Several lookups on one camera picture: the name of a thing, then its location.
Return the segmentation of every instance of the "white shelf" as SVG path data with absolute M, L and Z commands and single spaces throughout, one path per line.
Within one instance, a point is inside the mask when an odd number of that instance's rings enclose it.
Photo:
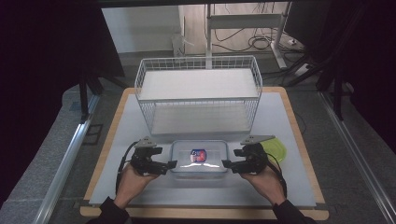
M 258 98 L 249 68 L 147 71 L 139 101 Z

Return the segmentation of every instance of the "clear plastic container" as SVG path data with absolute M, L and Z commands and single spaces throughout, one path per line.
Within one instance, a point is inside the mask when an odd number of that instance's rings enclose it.
M 180 140 L 171 147 L 171 160 L 177 166 L 171 171 L 180 177 L 213 177 L 225 175 L 221 160 L 228 160 L 227 143 L 221 140 Z

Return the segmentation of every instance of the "wooden board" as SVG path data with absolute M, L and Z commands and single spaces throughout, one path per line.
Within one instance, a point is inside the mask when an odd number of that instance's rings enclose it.
M 264 87 L 264 92 L 278 92 L 281 95 L 283 104 L 289 117 L 290 126 L 294 133 L 297 146 L 301 153 L 304 167 L 314 191 L 315 201 L 318 205 L 325 204 L 323 195 L 321 193 L 318 180 L 316 178 L 311 160 L 309 159 L 303 137 L 301 136 L 297 120 L 294 117 L 293 110 L 289 101 L 289 97 L 285 89 L 281 87 Z M 105 144 L 102 148 L 101 155 L 96 164 L 92 175 L 90 185 L 88 186 L 84 200 L 88 201 L 93 193 L 93 190 L 98 182 L 100 174 L 103 171 L 106 163 L 107 155 L 111 149 L 114 140 L 115 132 L 120 123 L 125 102 L 129 94 L 134 94 L 134 89 L 126 89 L 121 97 L 119 107 L 116 111 L 109 132 L 106 137 Z M 156 218 L 224 218 L 224 219 L 276 219 L 272 209 L 244 209 L 244 208 L 181 208 L 181 207 L 134 207 L 126 209 L 131 217 L 156 217 Z M 305 216 L 312 217 L 315 220 L 325 220 L 329 217 L 329 211 L 323 209 L 301 209 Z M 97 217 L 101 211 L 99 207 L 81 206 L 80 213 L 85 217 Z

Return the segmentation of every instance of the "wire basket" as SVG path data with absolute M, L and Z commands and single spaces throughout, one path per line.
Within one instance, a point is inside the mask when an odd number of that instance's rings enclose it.
M 253 56 L 143 59 L 134 87 L 152 135 L 249 133 L 262 77 Z

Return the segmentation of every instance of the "black curtain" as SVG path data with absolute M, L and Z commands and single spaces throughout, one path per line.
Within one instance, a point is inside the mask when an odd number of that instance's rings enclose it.
M 0 3 L 2 203 L 37 153 L 82 71 L 123 76 L 101 8 Z

